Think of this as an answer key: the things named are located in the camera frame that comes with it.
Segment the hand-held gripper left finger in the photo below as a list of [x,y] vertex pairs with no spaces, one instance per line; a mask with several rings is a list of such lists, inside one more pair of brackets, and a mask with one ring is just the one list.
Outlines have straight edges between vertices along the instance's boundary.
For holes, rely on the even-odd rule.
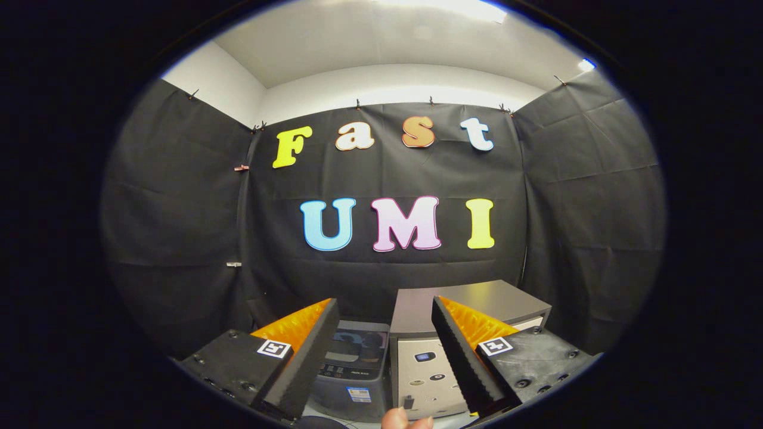
[[303,415],[340,313],[324,299],[251,333],[229,329],[179,361],[204,387],[276,421]]

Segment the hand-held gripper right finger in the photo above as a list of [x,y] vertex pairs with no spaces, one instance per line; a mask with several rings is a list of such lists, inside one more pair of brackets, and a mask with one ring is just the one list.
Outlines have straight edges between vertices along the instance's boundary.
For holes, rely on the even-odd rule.
[[431,320],[469,412],[489,419],[548,396],[598,356],[546,328],[518,329],[436,296]]

